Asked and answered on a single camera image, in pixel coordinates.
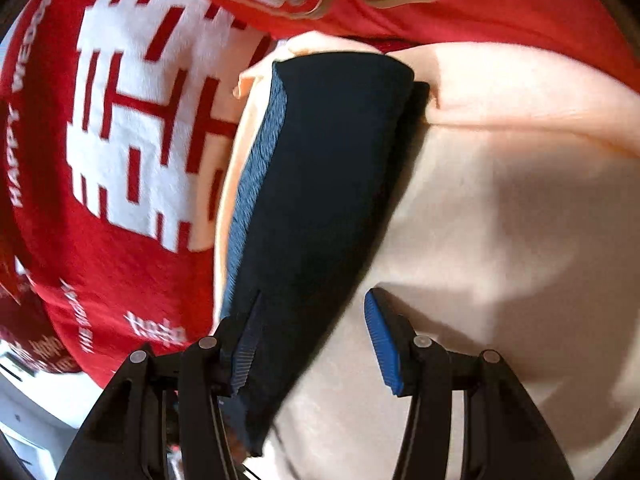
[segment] black fabric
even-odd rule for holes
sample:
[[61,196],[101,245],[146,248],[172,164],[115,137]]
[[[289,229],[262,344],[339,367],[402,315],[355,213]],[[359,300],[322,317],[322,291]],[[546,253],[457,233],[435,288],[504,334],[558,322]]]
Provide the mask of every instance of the black fabric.
[[223,405],[252,454],[356,285],[428,91],[414,92],[412,70],[377,54],[297,57],[274,64],[273,75],[286,92],[284,123],[231,307],[247,319],[259,297],[249,324],[261,325],[261,337],[244,387]]

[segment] red t-shirt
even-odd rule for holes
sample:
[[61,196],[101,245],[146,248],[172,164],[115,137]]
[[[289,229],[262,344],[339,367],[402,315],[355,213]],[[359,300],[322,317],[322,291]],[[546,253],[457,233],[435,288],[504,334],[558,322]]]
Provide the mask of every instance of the red t-shirt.
[[42,301],[24,275],[20,277],[18,291],[20,304],[0,288],[0,339],[7,341],[32,370],[50,374],[81,371],[60,342]]
[[100,386],[144,342],[174,352],[211,329],[232,89],[270,43],[209,0],[23,12],[0,82],[6,186],[34,288]]

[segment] black bracket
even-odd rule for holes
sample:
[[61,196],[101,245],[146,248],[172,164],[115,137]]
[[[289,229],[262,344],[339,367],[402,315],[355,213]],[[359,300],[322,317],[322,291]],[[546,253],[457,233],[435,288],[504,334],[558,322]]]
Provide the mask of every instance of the black bracket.
[[222,365],[222,322],[214,336],[184,352],[155,356],[133,352],[95,403],[69,448],[61,480],[166,480],[168,414],[177,413],[186,480],[246,478],[226,442],[218,396],[229,396]]
[[[394,480],[446,478],[453,390],[465,393],[462,480],[573,479],[544,418],[498,352],[449,352],[416,335],[406,318],[393,313],[384,290],[370,294],[366,311],[374,346],[381,338],[393,340],[401,368],[394,373],[404,385],[399,396],[412,396]],[[373,319],[374,308],[384,328]],[[380,348],[376,354],[387,368],[390,355]]]

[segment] screw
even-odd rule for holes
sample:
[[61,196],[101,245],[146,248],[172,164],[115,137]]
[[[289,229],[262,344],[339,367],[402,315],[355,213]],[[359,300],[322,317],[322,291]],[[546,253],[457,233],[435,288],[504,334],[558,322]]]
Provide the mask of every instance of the screw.
[[133,352],[133,354],[131,354],[131,357],[129,359],[131,359],[132,363],[141,363],[146,359],[146,352],[144,350],[136,350],[135,352]]
[[417,335],[414,337],[414,345],[418,348],[429,348],[433,340],[427,335]]
[[496,364],[500,362],[500,354],[495,350],[486,350],[482,352],[482,358],[488,363]]
[[212,335],[208,335],[203,337],[200,341],[198,341],[198,346],[203,350],[209,350],[218,344],[218,340]]

